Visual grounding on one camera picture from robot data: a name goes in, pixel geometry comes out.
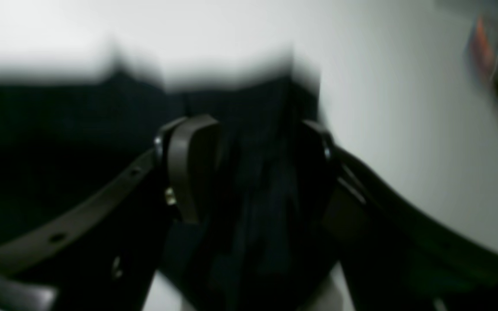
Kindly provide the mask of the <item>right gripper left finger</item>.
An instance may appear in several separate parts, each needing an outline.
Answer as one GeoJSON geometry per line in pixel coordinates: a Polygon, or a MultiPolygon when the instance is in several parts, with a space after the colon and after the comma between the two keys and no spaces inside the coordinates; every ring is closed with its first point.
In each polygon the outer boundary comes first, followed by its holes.
{"type": "Polygon", "coordinates": [[[0,246],[0,311],[140,311],[174,221],[214,205],[220,123],[160,128],[154,146],[55,220],[0,246]]]}

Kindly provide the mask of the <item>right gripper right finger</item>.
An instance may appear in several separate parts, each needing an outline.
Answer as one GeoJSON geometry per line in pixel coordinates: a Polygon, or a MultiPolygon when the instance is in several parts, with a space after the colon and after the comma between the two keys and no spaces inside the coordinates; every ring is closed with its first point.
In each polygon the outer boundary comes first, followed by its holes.
{"type": "Polygon", "coordinates": [[[310,120],[303,206],[357,311],[498,311],[498,254],[423,214],[310,120]]]}

